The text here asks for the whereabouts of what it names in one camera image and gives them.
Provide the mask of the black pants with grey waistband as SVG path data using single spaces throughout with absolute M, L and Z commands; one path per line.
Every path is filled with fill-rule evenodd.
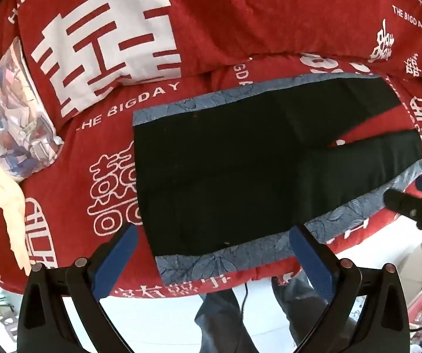
M 138 205 L 165 284 L 292 256 L 289 231 L 322 242 L 422 174 L 415 129 L 344 136 L 401 102 L 378 76 L 306 74 L 136 111 Z

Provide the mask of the person's right jeans leg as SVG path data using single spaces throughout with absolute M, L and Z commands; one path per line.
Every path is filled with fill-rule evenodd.
M 289 322 L 289 331 L 299 345 L 322 316 L 328 302 L 318 296 L 304 271 L 289 281 L 272 278 L 272 290 Z

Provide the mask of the person's jeans leg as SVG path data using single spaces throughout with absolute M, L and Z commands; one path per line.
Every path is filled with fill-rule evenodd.
M 318 296 L 304 271 L 289 281 L 272 278 L 272 290 L 289 322 L 289 331 L 299 345 L 322 316 L 328 302 Z
M 243 323 L 232 289 L 200 295 L 202 304 L 194 322 L 201 329 L 200 353 L 257 352 Z

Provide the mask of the red bedspread with white characters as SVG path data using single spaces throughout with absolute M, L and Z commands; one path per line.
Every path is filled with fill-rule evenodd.
M 61 131 L 63 151 L 56 163 L 33 174 L 21 183 L 26 202 L 27 246 L 31 263 L 49 268 L 70 265 L 77 257 L 90 255 L 123 222 L 139 227 L 139 242 L 131 261 L 113 292 L 117 297 L 184 297 L 217 289 L 230 289 L 250 280 L 297 273 L 294 257 L 235 271 L 230 257 L 218 257 L 210 273 L 197 281 L 180 279 L 178 284 L 163 284 L 150 251 L 139 217 L 135 192 L 135 164 L 132 119 L 135 109 L 145 109 L 167 100 L 209 92 L 252 92 L 257 83 L 283 78 L 303 82 L 310 76 L 355 76 L 378 74 L 373 65 L 323 59 L 316 55 L 266 56 L 233 67 L 169 84 L 153 83 L 113 93 L 87 111 L 74 117 Z M 422 78 L 402 80 L 380 75 L 396 92 L 401 107 L 390 109 L 346 132 L 332 145 L 351 143 L 384 132 L 416 127 L 422 139 Z M 356 220 L 348 231 L 329 236 L 334 252 L 361 243 L 395 219 L 381 209 L 362 221 Z M 0 286 L 22 294 L 27 277 L 18 269 L 9 247 L 5 220 L 0 209 Z

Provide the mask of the cream yellow cloth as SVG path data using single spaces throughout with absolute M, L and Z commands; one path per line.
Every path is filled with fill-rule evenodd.
M 5 218 L 10 248 L 19 269 L 26 276 L 31 272 L 29 253 L 25 245 L 25 197 L 19 184 L 0 166 L 0 208 Z

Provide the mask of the person's left jeans leg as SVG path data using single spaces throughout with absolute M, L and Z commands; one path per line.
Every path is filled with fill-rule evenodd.
M 232 289 L 200 295 L 202 304 L 194 322 L 201 329 L 200 353 L 257 352 L 243 323 Z

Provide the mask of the blue white printed pillow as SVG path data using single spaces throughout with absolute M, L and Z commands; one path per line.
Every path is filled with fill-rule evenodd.
M 0 59 L 0 166 L 21 182 L 51 166 L 62 147 L 15 38 Z

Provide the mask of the red folded quilt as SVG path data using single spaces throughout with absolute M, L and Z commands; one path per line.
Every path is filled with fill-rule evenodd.
M 55 115 L 123 85 L 194 76 L 266 54 L 343 56 L 395 73 L 417 55 L 422 0 L 5 0 Z

